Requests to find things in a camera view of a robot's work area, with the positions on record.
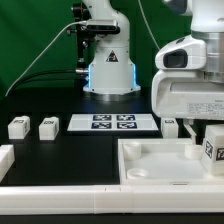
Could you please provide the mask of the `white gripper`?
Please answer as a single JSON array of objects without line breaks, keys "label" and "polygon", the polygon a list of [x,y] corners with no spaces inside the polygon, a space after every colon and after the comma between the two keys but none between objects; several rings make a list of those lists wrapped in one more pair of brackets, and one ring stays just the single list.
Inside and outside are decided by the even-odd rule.
[{"label": "white gripper", "polygon": [[183,118],[196,143],[193,120],[224,120],[224,34],[192,34],[165,45],[156,55],[153,112]]}]

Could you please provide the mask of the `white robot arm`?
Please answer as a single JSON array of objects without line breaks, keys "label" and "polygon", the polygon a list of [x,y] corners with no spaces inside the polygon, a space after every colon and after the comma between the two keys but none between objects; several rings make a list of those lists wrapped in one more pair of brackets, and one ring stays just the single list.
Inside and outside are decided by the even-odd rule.
[{"label": "white robot arm", "polygon": [[[162,0],[190,15],[191,34],[165,45],[155,57],[158,72],[151,105],[160,118],[224,120],[224,0]],[[106,100],[140,87],[129,57],[129,21],[110,0],[82,0],[91,18],[84,28],[96,35],[84,91]]]}]

